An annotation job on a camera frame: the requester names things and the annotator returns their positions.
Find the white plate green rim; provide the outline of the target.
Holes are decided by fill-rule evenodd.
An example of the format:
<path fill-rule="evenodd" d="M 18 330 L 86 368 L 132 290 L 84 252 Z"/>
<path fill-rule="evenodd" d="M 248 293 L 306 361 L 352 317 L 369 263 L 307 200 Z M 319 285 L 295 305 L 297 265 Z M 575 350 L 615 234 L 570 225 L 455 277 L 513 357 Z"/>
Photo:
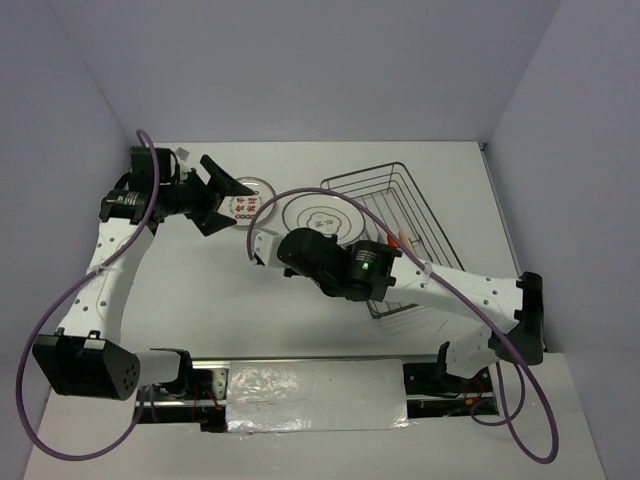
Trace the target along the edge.
<path fill-rule="evenodd" d="M 339 245 L 358 240 L 366 222 L 362 212 L 346 200 L 332 195 L 307 193 L 295 196 L 282 209 L 284 226 L 292 231 L 310 228 L 326 237 L 335 235 Z"/>

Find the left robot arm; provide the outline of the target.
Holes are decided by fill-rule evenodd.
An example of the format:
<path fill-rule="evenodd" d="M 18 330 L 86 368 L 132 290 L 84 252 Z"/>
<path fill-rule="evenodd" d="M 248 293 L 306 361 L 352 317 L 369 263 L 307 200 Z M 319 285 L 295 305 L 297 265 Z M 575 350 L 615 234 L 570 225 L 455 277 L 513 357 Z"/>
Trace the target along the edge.
<path fill-rule="evenodd" d="M 187 351 L 153 348 L 133 353 L 122 347 L 125 306 L 141 261 L 166 218 L 184 216 L 209 236 L 236 223 L 220 213 L 224 201 L 253 192 L 207 155 L 200 160 L 207 181 L 181 165 L 168 148 L 134 147 L 130 158 L 129 171 L 101 201 L 88 281 L 75 289 L 75 299 L 54 333 L 38 335 L 32 346 L 59 395 L 126 400 L 138 388 L 157 385 L 181 399 L 195 389 Z"/>

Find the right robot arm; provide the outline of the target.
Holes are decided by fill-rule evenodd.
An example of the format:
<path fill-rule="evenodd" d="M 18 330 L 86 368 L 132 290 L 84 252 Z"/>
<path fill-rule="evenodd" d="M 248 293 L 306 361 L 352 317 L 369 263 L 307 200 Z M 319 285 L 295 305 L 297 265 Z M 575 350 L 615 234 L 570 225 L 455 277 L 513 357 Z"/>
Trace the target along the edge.
<path fill-rule="evenodd" d="M 522 368 L 543 361 L 543 280 L 536 273 L 485 277 L 412 260 L 379 242 L 343 247 L 309 228 L 285 235 L 276 257 L 286 275 L 311 279 L 328 297 L 418 305 L 478 322 L 471 333 L 439 348 L 435 380 L 446 391 L 460 389 L 499 360 Z"/>

